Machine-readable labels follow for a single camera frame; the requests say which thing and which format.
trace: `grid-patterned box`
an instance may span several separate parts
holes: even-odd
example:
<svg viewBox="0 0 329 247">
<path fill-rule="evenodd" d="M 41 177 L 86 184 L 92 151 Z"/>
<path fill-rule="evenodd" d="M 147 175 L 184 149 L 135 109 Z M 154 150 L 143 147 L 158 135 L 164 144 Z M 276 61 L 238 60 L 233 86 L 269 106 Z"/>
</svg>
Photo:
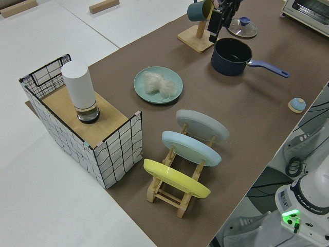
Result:
<svg viewBox="0 0 329 247">
<path fill-rule="evenodd" d="M 42 99 L 64 86 L 64 55 L 20 79 L 39 119 L 57 144 L 83 166 L 103 188 L 110 188 L 142 159 L 142 114 L 135 113 L 96 147 L 91 147 L 50 109 Z"/>
</svg>

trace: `toaster oven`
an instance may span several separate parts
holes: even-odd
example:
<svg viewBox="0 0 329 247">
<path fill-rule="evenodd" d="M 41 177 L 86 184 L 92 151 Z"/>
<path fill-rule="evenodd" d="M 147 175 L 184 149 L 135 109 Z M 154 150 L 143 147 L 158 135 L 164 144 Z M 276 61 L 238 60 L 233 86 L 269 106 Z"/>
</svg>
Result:
<svg viewBox="0 0 329 247">
<path fill-rule="evenodd" d="M 329 0 L 286 0 L 282 12 L 329 37 Z"/>
</svg>

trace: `lid knob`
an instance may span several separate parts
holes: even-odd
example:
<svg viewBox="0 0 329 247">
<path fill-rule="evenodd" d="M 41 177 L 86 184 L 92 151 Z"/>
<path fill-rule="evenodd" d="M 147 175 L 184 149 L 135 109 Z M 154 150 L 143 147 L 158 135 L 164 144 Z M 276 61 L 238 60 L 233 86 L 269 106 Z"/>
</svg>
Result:
<svg viewBox="0 0 329 247">
<path fill-rule="evenodd" d="M 241 17 L 240 19 L 241 26 L 246 26 L 250 23 L 250 19 L 248 17 Z"/>
</svg>

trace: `box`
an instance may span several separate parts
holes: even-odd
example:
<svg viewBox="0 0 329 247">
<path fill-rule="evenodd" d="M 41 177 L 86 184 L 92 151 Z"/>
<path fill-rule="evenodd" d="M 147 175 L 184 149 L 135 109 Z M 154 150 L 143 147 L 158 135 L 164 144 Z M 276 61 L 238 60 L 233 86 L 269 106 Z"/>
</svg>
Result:
<svg viewBox="0 0 329 247">
<path fill-rule="evenodd" d="M 20 83 L 56 143 L 108 189 L 142 159 L 142 113 L 126 118 L 96 93 L 100 118 L 91 125 L 81 123 L 61 75 L 69 61 L 70 55 L 64 55 Z"/>
</svg>

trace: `plate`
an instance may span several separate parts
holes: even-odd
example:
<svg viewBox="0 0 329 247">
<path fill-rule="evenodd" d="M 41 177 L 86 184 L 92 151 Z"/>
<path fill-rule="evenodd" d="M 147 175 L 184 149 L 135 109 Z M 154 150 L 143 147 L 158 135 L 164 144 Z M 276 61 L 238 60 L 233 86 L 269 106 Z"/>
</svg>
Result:
<svg viewBox="0 0 329 247">
<path fill-rule="evenodd" d="M 176 121 L 181 127 L 187 124 L 186 130 L 189 134 L 207 142 L 213 136 L 216 136 L 214 143 L 223 142 L 230 136 L 224 125 L 200 112 L 179 110 L 176 112 Z"/>
<path fill-rule="evenodd" d="M 159 91 L 151 94 L 147 94 L 144 89 L 143 72 L 145 71 L 160 74 L 163 76 L 165 80 L 174 82 L 177 87 L 177 93 L 168 98 L 163 98 Z M 156 67 L 145 68 L 142 71 L 140 71 L 134 79 L 134 88 L 136 93 L 143 100 L 154 104 L 166 104 L 175 100 L 181 94 L 181 92 L 183 91 L 183 81 L 181 80 L 180 76 L 176 72 L 172 71 L 171 69 L 156 66 Z"/>
<path fill-rule="evenodd" d="M 164 131 L 162 142 L 168 149 L 174 147 L 174 153 L 196 164 L 205 161 L 205 166 L 216 166 L 222 161 L 221 156 L 215 150 L 187 135 Z"/>
<path fill-rule="evenodd" d="M 205 198 L 210 190 L 191 177 L 153 160 L 144 160 L 144 169 L 149 174 L 185 193 L 198 198 Z"/>
</svg>

